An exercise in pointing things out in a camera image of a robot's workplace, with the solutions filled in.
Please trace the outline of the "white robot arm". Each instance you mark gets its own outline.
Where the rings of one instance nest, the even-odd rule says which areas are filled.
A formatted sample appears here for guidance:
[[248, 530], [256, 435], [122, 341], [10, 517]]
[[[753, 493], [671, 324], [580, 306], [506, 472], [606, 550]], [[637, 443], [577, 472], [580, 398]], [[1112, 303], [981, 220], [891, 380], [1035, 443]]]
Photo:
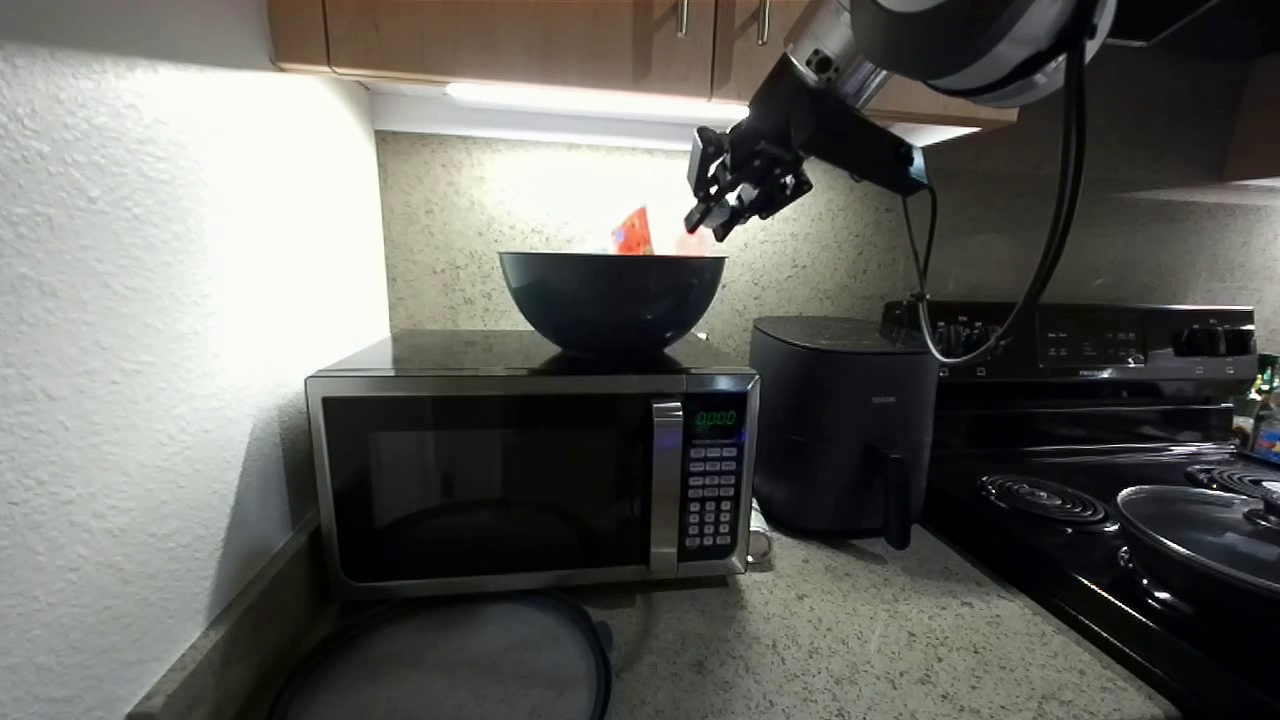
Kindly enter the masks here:
[[801, 198], [809, 158], [897, 194], [929, 188], [923, 153], [866, 120], [887, 75], [948, 100], [1018, 106], [1059, 91], [1112, 33], [1118, 0], [820, 0], [730, 129], [688, 153], [688, 231], [729, 239]]

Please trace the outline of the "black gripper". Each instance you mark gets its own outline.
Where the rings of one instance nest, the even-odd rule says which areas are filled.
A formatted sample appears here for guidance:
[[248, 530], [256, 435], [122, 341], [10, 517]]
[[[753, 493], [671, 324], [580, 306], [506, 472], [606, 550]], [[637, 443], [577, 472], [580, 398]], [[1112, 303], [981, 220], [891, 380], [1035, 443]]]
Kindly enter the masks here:
[[797, 86], [820, 91], [820, 105], [801, 114], [749, 114], [730, 129], [692, 130], [692, 207], [682, 211], [682, 231], [707, 228], [729, 239], [738, 222], [777, 215], [812, 188], [803, 174], [809, 158], [823, 158], [852, 178], [870, 178], [897, 194], [929, 188], [921, 149], [870, 125], [832, 86], [809, 83], [791, 58], [777, 58], [757, 91]]

